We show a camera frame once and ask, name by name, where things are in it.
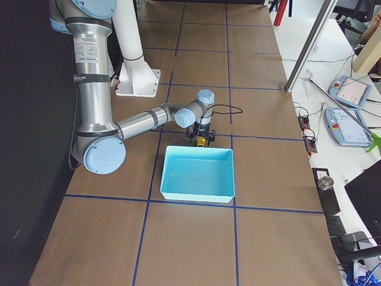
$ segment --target plastic bin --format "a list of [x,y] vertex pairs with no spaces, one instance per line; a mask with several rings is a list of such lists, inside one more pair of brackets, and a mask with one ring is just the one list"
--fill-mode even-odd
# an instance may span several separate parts
[[235,196],[233,150],[168,146],[160,192],[167,200],[228,203]]

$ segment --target cable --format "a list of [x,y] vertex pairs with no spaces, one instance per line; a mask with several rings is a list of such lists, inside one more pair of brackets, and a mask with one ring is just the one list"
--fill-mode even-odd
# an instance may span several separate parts
[[373,274],[375,273],[375,271],[377,270],[377,268],[381,266],[381,262],[379,264],[377,264],[377,266],[375,268],[373,268],[373,270],[369,273],[369,276],[367,277],[367,279],[364,281],[363,283],[363,286],[367,285],[367,283],[369,282],[370,278],[373,276]]
[[[65,37],[61,33],[59,33],[59,35],[60,35],[61,39],[65,42],[66,46],[70,50],[71,59],[72,59],[72,63],[73,63],[73,70],[74,70],[74,73],[77,73],[76,63],[75,63],[75,60],[74,60],[75,59],[74,51],[73,51],[72,47],[69,45],[69,43],[66,41]],[[78,109],[78,97],[79,97],[79,94],[80,94],[79,87],[78,87],[78,84],[76,84],[76,103],[74,105],[73,127],[72,127],[72,130],[71,130],[69,152],[68,152],[68,157],[67,157],[68,166],[69,166],[70,170],[75,170],[80,165],[80,163],[77,161],[77,159],[74,158],[74,156],[73,156],[73,154],[71,152],[72,148],[73,148],[74,133],[76,131],[76,121],[77,121],[77,109]],[[74,158],[77,161],[77,166],[75,166],[75,167],[73,167],[73,165],[71,163],[71,159],[72,158]]]
[[319,116],[319,121],[318,121],[318,128],[317,128],[317,136],[316,136],[316,143],[315,143],[315,146],[317,146],[317,139],[319,137],[319,134],[320,134],[320,121],[321,121],[321,116],[323,115],[323,107],[325,105],[325,102],[322,102],[321,103],[321,113],[320,113],[320,116]]
[[369,112],[369,111],[367,111],[367,110],[365,110],[365,109],[362,109],[362,111],[365,111],[366,113],[369,113],[369,114],[371,114],[371,115],[373,115],[373,116],[376,116],[376,117],[378,117],[378,118],[381,118],[381,116],[379,116],[379,115],[377,115],[377,114],[374,114],[374,113],[372,113],[372,112]]
[[[241,108],[239,108],[239,107],[237,107],[237,106],[234,106],[234,105],[228,105],[228,104],[212,104],[212,105],[210,105],[210,106],[206,109],[205,114],[207,113],[207,111],[208,111],[209,109],[211,109],[211,108],[213,108],[213,107],[217,107],[217,106],[223,106],[223,107],[234,108],[234,109],[237,109],[238,111],[235,111],[235,112],[231,112],[231,111],[230,111],[230,112],[218,112],[218,111],[213,111],[211,116],[213,116],[213,114],[241,114],[241,113],[243,113],[243,110],[242,110]],[[200,117],[200,122],[201,122],[204,118],[207,118],[207,117],[204,117],[204,115],[202,115],[202,116]],[[175,138],[175,137],[171,134],[171,132],[169,132],[169,131],[164,127],[164,125],[162,125],[161,128],[162,128],[165,132],[167,132],[168,135],[169,135],[173,140],[175,140],[175,141],[177,141],[177,142],[181,142],[181,143],[191,142],[192,140],[196,139],[197,136],[198,136],[198,134],[199,134],[199,128],[198,128],[198,129],[197,129],[197,134],[194,135],[192,138],[189,138],[189,139],[187,139],[187,140],[181,140],[181,139],[177,139],[177,138]]]
[[78,84],[76,84],[76,104],[74,106],[74,115],[73,115],[73,128],[71,130],[71,138],[70,138],[70,146],[69,146],[69,153],[68,153],[68,164],[69,164],[69,169],[74,171],[76,168],[78,168],[78,166],[80,165],[80,163],[77,161],[77,166],[73,167],[73,165],[71,164],[71,158],[74,156],[72,156],[72,149],[73,149],[73,140],[74,140],[74,133],[76,131],[76,119],[77,119],[77,107],[78,107],[78,95],[79,95],[79,87],[78,87]]
[[381,101],[377,101],[377,100],[370,100],[370,99],[367,99],[367,101],[372,102],[372,103],[381,103]]
[[345,244],[351,244],[351,243],[358,243],[358,242],[364,241],[364,240],[374,240],[376,238],[381,238],[381,235],[379,235],[377,237],[362,238],[360,240],[351,241],[350,243],[339,243],[339,244],[332,245],[332,247],[336,247],[336,246],[340,246],[340,245],[345,245]]
[[303,110],[305,110],[305,112],[307,112],[307,115],[306,115],[307,117],[310,116],[308,110],[307,110],[306,108],[302,107],[302,105],[301,105],[301,106],[294,106],[294,107],[295,107],[295,108],[299,108],[299,113],[298,113],[299,116],[301,116],[301,114],[300,114],[300,109],[303,109]]
[[[338,61],[345,61],[347,60],[348,58],[350,57],[353,57],[354,55],[350,55],[349,57],[346,57],[346,58],[341,58],[340,60],[335,60],[335,61],[324,61],[324,60],[308,60],[307,62],[312,62],[312,63],[337,63]],[[291,60],[291,59],[288,59],[288,58],[283,58],[282,59],[283,61],[297,61],[297,60]]]

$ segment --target metal cylinder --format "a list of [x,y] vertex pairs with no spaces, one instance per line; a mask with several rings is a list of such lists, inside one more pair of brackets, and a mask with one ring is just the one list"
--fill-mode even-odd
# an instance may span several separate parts
[[73,34],[76,76],[87,78],[79,82],[82,105],[80,133],[117,131],[111,114],[111,94],[108,77],[107,37],[111,24],[92,18],[72,17],[66,26]]
[[148,130],[155,129],[157,126],[163,125],[168,121],[170,121],[170,117],[165,112],[165,109],[157,107],[119,121],[119,133],[122,135],[121,139],[125,140]]

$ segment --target black panel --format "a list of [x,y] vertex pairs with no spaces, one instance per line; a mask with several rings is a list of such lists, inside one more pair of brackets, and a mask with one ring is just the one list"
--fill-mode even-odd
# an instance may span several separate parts
[[345,190],[369,232],[378,237],[374,240],[381,244],[381,161],[349,182]]
[[72,176],[76,91],[48,1],[4,2],[0,24],[0,285],[15,286],[27,285]]

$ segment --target metal base plate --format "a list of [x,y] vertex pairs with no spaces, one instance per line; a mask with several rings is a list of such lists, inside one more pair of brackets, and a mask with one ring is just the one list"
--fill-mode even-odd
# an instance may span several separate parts
[[[159,81],[160,78],[160,70],[151,69],[154,75],[156,76],[157,80]],[[120,95],[122,97],[155,97],[158,89],[158,83],[149,83],[147,84],[140,92],[137,94],[133,93],[133,86],[131,80],[124,80],[127,79],[126,75],[126,69],[124,65],[122,66],[122,70],[120,72],[118,87],[116,89],[116,94]]]

